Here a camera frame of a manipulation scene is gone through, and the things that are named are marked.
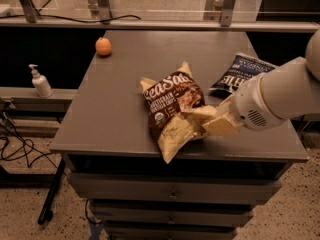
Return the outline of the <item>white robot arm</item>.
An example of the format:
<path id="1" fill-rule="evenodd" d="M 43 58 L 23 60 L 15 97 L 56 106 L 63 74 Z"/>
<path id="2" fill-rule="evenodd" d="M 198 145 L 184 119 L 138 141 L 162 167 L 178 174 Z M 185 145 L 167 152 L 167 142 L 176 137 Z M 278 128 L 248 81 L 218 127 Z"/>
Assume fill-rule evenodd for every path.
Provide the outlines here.
<path id="1" fill-rule="evenodd" d="M 286 120 L 320 113 L 320 30 L 303 57 L 247 80 L 218 107 L 186 111 L 188 120 L 208 135 L 234 135 L 242 127 L 263 131 Z"/>

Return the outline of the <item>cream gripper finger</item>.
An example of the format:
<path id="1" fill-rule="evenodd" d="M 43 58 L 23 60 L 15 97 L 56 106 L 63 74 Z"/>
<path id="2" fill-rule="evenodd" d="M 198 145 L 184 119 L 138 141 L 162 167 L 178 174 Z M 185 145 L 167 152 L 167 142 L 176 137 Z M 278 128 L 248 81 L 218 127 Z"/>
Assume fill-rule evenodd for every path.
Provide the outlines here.
<path id="1" fill-rule="evenodd" d="M 204 123 L 202 127 L 210 135 L 235 135 L 239 132 L 240 121 L 227 114 Z"/>
<path id="2" fill-rule="evenodd" d="M 217 112 L 217 109 L 213 106 L 206 105 L 201 107 L 192 108 L 188 111 L 183 111 L 182 114 L 188 119 L 188 120 L 194 120 L 194 121 L 207 121 L 211 119 Z"/>

